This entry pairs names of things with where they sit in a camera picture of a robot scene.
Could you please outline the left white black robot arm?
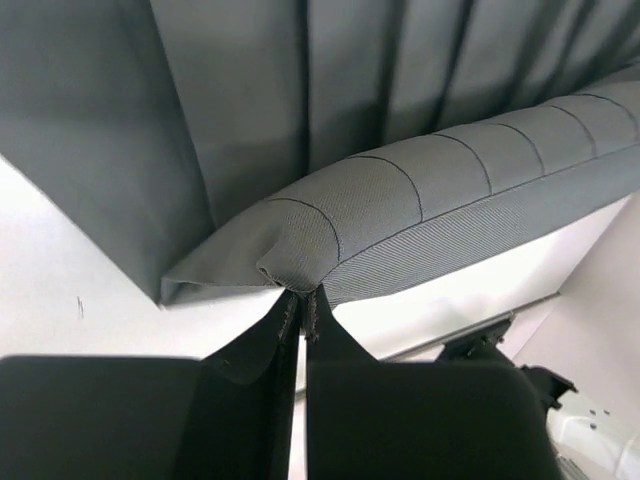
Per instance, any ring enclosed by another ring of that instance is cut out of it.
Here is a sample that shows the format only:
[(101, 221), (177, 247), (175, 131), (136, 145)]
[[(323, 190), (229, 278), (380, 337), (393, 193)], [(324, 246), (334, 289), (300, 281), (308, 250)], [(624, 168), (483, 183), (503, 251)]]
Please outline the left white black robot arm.
[(639, 434), (562, 376), (497, 347), (503, 316), (437, 340), (431, 362), (370, 355), (327, 295), (284, 292), (201, 359), (1, 362), (5, 479), (284, 479), (306, 364), (310, 479), (639, 475)]

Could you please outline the grey pleated skirt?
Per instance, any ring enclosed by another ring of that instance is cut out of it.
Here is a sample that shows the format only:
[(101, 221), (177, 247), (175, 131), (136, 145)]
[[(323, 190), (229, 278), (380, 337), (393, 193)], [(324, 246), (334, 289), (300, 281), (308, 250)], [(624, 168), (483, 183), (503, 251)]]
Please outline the grey pleated skirt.
[(1, 152), (146, 295), (332, 304), (639, 188), (635, 1), (5, 1)]

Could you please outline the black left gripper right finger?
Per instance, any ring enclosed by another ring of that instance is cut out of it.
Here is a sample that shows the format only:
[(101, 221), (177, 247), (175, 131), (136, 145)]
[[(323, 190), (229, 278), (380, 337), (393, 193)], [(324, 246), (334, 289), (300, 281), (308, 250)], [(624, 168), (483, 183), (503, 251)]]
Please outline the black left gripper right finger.
[(306, 468), (310, 479), (552, 479), (539, 399), (491, 361), (384, 363), (307, 298)]

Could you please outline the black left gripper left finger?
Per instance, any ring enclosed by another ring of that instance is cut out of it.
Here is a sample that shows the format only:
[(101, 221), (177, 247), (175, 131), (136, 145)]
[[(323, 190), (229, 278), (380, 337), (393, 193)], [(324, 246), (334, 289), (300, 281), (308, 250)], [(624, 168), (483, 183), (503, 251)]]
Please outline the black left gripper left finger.
[(299, 302), (201, 359), (11, 356), (1, 362), (5, 479), (284, 479)]

